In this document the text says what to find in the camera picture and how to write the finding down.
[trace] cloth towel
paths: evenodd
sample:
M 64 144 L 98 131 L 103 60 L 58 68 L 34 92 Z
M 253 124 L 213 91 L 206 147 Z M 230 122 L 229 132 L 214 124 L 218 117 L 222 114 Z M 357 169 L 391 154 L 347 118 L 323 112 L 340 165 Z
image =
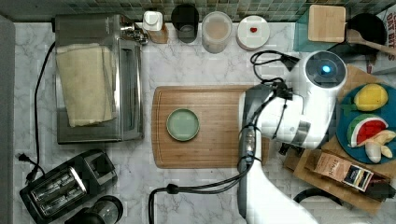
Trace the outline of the cloth towel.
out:
M 56 63 L 71 127 L 114 119 L 112 52 L 98 44 L 57 48 Z

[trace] black cup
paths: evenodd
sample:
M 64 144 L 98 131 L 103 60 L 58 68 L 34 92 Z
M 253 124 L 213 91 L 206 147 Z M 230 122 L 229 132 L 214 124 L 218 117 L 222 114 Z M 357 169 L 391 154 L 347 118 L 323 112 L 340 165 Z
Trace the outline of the black cup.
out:
M 358 31 L 361 33 L 361 37 L 367 41 L 380 45 L 384 45 L 387 42 L 387 30 L 384 23 L 376 15 L 370 13 L 361 13 L 353 17 L 347 22 L 346 29 Z M 329 51 L 337 54 L 346 63 L 351 62 L 360 55 L 375 55 L 378 53 L 378 49 L 349 43 L 347 36 L 343 43 L 335 45 Z
M 193 5 L 183 4 L 175 7 L 171 20 L 181 41 L 188 44 L 195 40 L 198 32 L 199 14 Z

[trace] lemon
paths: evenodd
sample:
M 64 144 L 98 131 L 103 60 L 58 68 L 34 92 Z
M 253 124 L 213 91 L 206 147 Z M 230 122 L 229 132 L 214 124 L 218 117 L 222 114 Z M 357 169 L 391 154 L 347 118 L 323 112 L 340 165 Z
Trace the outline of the lemon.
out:
M 354 103 L 361 111 L 373 111 L 388 101 L 387 91 L 378 84 L 367 84 L 355 95 Z

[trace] watermelon slice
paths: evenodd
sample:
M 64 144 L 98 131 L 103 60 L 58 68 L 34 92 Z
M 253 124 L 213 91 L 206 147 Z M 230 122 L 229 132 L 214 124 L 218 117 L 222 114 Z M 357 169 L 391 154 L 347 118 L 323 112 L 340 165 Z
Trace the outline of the watermelon slice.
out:
M 373 137 L 388 128 L 388 124 L 377 115 L 362 114 L 354 118 L 347 129 L 346 136 L 351 147 Z

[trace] wooden spoon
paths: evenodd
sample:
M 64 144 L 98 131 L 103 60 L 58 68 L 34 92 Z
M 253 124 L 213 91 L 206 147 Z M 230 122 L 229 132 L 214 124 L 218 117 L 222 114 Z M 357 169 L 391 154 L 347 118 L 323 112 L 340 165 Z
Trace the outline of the wooden spoon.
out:
M 367 40 L 363 39 L 363 37 L 361 37 L 361 33 L 359 33 L 359 31 L 352 30 L 352 29 L 346 30 L 346 38 L 347 38 L 347 41 L 349 43 L 351 43 L 351 44 L 365 45 L 365 46 L 368 46 L 370 48 L 378 49 L 378 50 L 381 50 L 381 51 L 386 52 L 388 54 L 396 56 L 396 49 L 389 48 L 389 47 L 384 46 L 384 45 L 379 45 L 379 44 L 367 41 Z

